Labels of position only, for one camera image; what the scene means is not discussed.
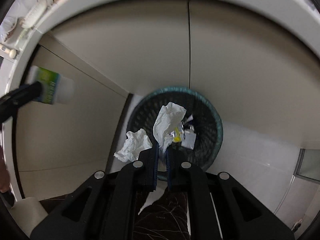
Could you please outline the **person left hand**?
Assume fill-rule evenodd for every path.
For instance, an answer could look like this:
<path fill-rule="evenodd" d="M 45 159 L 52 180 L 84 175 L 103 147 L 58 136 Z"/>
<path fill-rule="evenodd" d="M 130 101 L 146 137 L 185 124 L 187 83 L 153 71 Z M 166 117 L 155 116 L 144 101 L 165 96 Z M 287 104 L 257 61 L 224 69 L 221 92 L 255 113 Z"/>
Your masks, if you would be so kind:
<path fill-rule="evenodd" d="M 3 157 L 3 150 L 0 152 L 0 191 L 5 193 L 10 190 L 10 174 L 7 170 L 5 160 Z"/>

